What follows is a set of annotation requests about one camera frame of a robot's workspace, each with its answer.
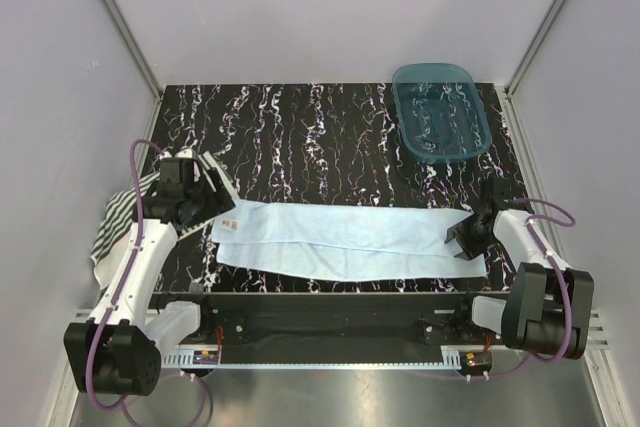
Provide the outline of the light blue towel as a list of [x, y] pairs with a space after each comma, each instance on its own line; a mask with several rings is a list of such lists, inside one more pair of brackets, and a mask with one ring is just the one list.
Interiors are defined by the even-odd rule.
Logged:
[[232, 267], [331, 282], [478, 278], [483, 255], [458, 258], [446, 232], [467, 212], [240, 200], [215, 220], [216, 259]]

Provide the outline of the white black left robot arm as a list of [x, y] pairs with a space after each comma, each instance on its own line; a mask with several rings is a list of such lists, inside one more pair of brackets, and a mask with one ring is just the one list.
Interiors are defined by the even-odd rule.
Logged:
[[147, 320], [156, 279], [177, 243], [234, 208], [236, 193], [213, 157], [164, 157], [148, 190], [135, 189], [123, 258], [87, 320], [68, 325], [63, 343], [78, 389], [147, 396], [161, 361], [181, 340], [208, 341], [216, 319], [193, 301], [173, 301]]

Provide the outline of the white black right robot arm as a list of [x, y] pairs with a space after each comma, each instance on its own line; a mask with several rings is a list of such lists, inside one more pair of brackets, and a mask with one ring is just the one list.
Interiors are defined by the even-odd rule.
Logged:
[[479, 206], [447, 229], [445, 243], [454, 244], [455, 257], [464, 261], [500, 245], [517, 271], [506, 299], [475, 297], [454, 318], [454, 331], [472, 344], [491, 330], [506, 347], [542, 361], [577, 360], [587, 346], [594, 280], [558, 254], [540, 221], [575, 225], [573, 215], [549, 201], [517, 198], [505, 178], [482, 181]]

